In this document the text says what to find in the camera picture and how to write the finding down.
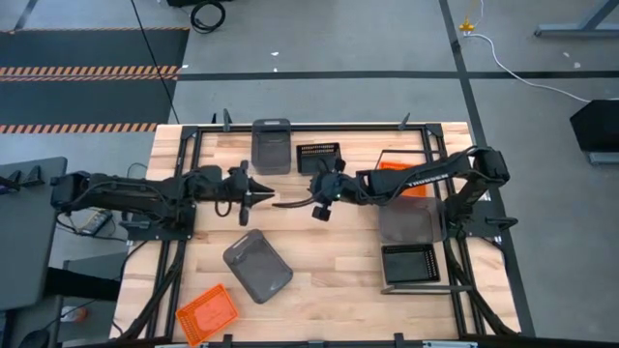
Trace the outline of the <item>orange perforated plastic basket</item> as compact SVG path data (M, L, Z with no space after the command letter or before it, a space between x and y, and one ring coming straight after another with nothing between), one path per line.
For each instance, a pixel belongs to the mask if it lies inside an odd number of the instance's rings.
M239 311L220 283L177 309L175 316L187 342L194 347L236 321Z
M412 167L412 164L403 163L398 161L380 161L378 163L379 169L395 169L395 170L404 170ZM427 187L426 186L417 186L414 188L407 188L402 193L402 196L407 197L426 197L427 196Z

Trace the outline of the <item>orange and white small device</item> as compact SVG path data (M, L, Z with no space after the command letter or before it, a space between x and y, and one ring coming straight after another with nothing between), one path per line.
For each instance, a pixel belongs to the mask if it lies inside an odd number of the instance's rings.
M88 309L85 306L63 306L60 314L62 323L82 322L88 316Z

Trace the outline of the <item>grey desk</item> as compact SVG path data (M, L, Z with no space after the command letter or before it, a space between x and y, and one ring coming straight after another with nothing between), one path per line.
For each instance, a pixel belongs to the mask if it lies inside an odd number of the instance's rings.
M35 168L40 169L38 184L0 194L0 311L33 305L44 295L56 223L50 179L66 173L67 160L0 164L0 176L19 171L23 182Z

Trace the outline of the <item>black aluminium rig frame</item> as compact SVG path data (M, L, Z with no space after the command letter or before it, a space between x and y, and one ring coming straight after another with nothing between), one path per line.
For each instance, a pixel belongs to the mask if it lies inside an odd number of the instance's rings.
M228 167L251 158L251 125L203 125L198 165L216 164L224 174ZM312 206L295 210L273 209L272 201L296 201L308 197L310 178L295 168L298 144L338 142L347 162L346 173L374 167L386 149L421 150L438 138L423 130L398 130L382 124L297 124L292 126L293 160L289 175L260 176L255 180L276 190L277 196L251 209L247 227L238 224L238 208L229 217L217 217L211 203L197 206L196 231L188 242L178 307L189 303L215 285L225 286L239 310L239 317L209 343L275 341L275 346L300 346L307 341L386 341L402 333L406 340L457 338L458 324L451 294L382 295L377 210L334 204L328 222L312 218ZM160 180L174 174L182 126L158 126L146 178ZM294 277L274 298L256 304L222 260L223 252L248 230L260 229ZM504 271L501 252L477 238L468 239L471 266L479 291L506 326L524 333L518 320L512 289ZM126 333L129 325L153 293L162 243L149 242L129 260L114 322Z

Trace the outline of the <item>black hazard-striped floor mat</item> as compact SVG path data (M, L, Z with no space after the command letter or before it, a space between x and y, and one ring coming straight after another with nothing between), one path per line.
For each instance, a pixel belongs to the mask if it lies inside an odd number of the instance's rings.
M169 121L189 33L0 31L0 134L154 131Z

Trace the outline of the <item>grey metal desk leg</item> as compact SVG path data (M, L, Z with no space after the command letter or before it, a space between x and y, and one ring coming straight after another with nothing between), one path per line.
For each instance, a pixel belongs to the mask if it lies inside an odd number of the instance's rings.
M619 7L619 0L604 0L579 23L540 24L533 35L542 36L616 36L619 37L619 24L604 24L604 20Z

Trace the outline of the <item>black floor equipment box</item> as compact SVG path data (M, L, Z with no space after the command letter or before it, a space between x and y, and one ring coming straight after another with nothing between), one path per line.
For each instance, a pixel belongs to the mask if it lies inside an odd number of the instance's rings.
M619 101L590 101L570 122L581 151L619 153Z

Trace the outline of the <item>black perforated plastic basket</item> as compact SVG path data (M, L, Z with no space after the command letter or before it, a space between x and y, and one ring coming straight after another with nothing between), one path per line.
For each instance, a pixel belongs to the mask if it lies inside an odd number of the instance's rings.
M381 247L387 285L440 280L433 245L391 245Z
M297 170L304 176L313 175L320 170L333 170L339 158L340 146L337 142L296 146Z

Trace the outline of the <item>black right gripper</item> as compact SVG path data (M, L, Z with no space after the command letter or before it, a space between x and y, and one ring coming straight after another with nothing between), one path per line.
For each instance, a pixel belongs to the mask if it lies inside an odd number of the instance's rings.
M316 165L318 172L310 180L309 191L311 196L307 199L295 202L272 203L273 207L280 209L297 209L316 203L312 210L312 217L328 221L330 219L330 206L337 201L350 204L358 204L358 188L354 178L343 174L345 167L343 159L335 159L334 165L320 159Z

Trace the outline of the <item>grey translucent plastic bin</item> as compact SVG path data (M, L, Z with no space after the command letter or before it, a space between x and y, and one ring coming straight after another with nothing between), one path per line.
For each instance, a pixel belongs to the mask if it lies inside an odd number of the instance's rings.
M222 259L259 305L277 295L294 275L259 229L252 229L227 248Z
M427 245L442 242L443 202L435 197L399 197L378 211L384 245Z
M258 119L251 125L251 164L260 175L285 175L291 168L291 123Z

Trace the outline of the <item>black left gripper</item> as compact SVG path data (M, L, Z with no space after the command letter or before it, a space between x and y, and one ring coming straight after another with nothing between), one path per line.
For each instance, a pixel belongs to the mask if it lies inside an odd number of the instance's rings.
M240 205L239 223L241 226L246 226L249 222L250 207L275 196L272 188L261 185L250 178L248 169L249 162L242 160L238 166L228 170L227 178L232 195L231 201Z

